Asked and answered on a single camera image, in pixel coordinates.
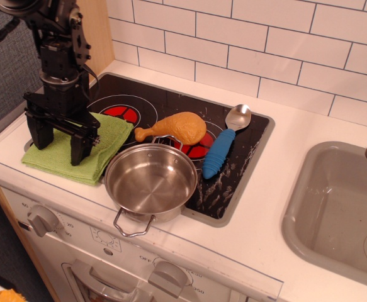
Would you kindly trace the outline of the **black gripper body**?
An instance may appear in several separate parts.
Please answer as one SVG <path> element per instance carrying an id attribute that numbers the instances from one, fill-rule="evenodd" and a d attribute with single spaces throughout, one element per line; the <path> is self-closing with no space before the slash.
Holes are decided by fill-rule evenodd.
<path id="1" fill-rule="evenodd" d="M 70 136 L 77 132 L 93 131 L 94 142 L 100 142 L 100 122 L 88 111 L 89 76 L 79 74 L 75 79 L 40 75 L 42 92 L 26 92 L 26 114 L 47 118 L 54 127 Z"/>

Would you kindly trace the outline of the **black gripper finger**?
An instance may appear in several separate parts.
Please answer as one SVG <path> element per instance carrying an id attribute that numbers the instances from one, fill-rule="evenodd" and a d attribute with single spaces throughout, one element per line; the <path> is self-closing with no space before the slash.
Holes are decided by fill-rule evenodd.
<path id="1" fill-rule="evenodd" d="M 34 145 L 42 150 L 48 147 L 54 140 L 54 127 L 48 122 L 47 118 L 26 114 L 28 128 Z"/>
<path id="2" fill-rule="evenodd" d="M 71 164 L 79 165 L 91 153 L 94 142 L 93 131 L 77 132 L 71 136 Z"/>

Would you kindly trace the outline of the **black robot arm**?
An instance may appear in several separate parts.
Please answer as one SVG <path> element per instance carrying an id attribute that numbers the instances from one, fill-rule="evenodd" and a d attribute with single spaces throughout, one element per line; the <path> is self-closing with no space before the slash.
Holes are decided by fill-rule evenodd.
<path id="1" fill-rule="evenodd" d="M 0 42 L 24 21 L 41 61 L 42 93 L 24 93 L 27 123 L 38 149 L 54 140 L 54 130 L 71 138 L 71 164 L 79 165 L 99 143 L 100 122 L 88 111 L 90 44 L 76 1 L 0 1 L 11 20 L 0 29 Z"/>

